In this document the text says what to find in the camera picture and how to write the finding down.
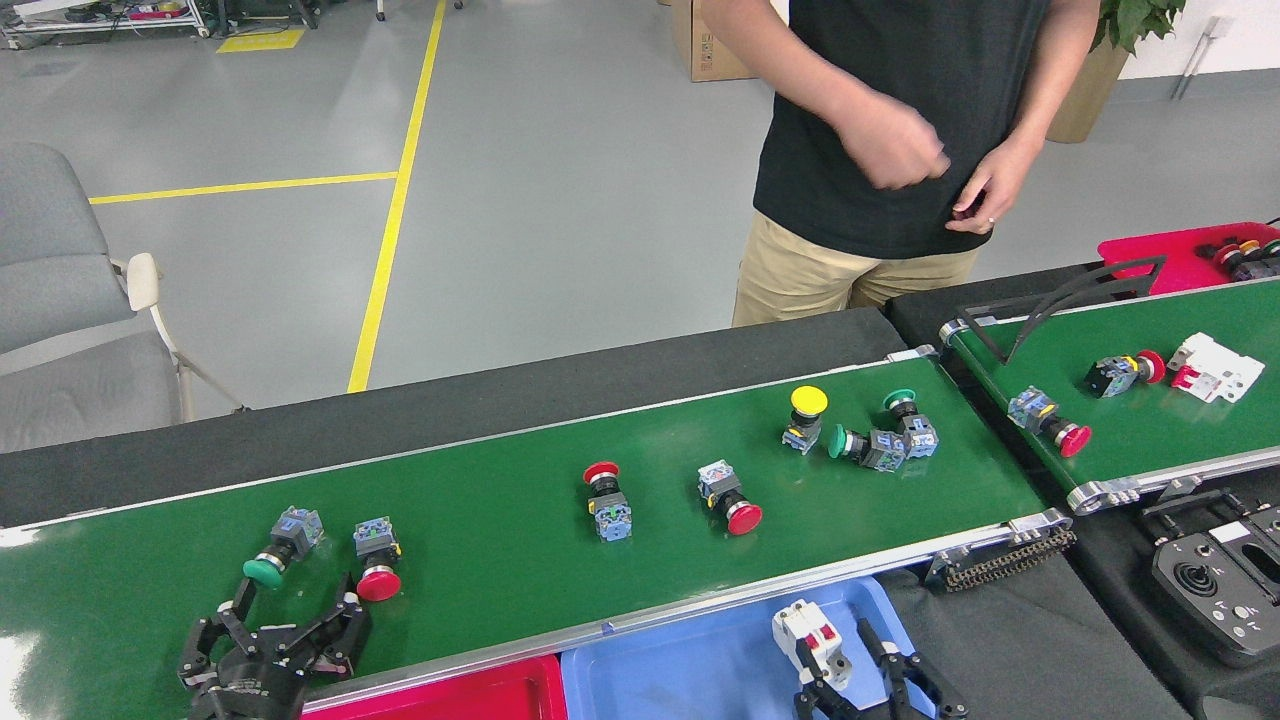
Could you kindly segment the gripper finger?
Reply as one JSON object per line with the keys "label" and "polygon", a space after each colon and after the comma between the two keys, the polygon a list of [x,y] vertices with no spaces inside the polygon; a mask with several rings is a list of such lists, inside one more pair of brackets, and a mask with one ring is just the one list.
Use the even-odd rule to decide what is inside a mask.
{"label": "gripper finger", "polygon": [[800,671],[801,689],[794,696],[797,719],[814,719],[822,712],[827,719],[861,719],[861,711],[840,694],[826,678],[810,669]]}
{"label": "gripper finger", "polygon": [[910,643],[879,635],[868,618],[858,620],[858,634],[874,661],[884,687],[884,701],[861,719],[969,719],[963,694]]}

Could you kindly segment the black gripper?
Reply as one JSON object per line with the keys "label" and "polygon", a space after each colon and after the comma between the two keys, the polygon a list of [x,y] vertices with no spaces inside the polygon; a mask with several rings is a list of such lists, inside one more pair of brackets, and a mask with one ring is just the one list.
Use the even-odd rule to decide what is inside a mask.
{"label": "black gripper", "polygon": [[[197,689],[192,719],[298,719],[310,674],[353,675],[372,619],[347,573],[333,606],[319,618],[288,629],[283,641],[259,638],[244,620],[257,594],[257,584],[244,578],[236,596],[218,611],[192,625],[178,662],[178,676]],[[212,650],[221,638],[236,650],[223,656],[218,670]]]}

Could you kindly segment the person's left hand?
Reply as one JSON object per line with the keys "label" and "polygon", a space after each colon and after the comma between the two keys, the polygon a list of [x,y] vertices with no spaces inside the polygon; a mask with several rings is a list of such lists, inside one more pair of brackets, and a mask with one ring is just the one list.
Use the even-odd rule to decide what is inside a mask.
{"label": "person's left hand", "polygon": [[1011,137],[989,151],[952,205],[945,228],[970,234],[989,233],[1015,205],[1043,146],[1043,138]]}

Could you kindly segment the person's right hand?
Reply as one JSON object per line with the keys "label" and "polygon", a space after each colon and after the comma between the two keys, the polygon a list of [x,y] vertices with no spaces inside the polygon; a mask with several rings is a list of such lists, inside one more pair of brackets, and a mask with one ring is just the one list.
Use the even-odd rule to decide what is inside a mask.
{"label": "person's right hand", "polygon": [[858,100],[837,132],[874,190],[904,190],[938,179],[951,165],[934,127],[915,109],[883,94]]}

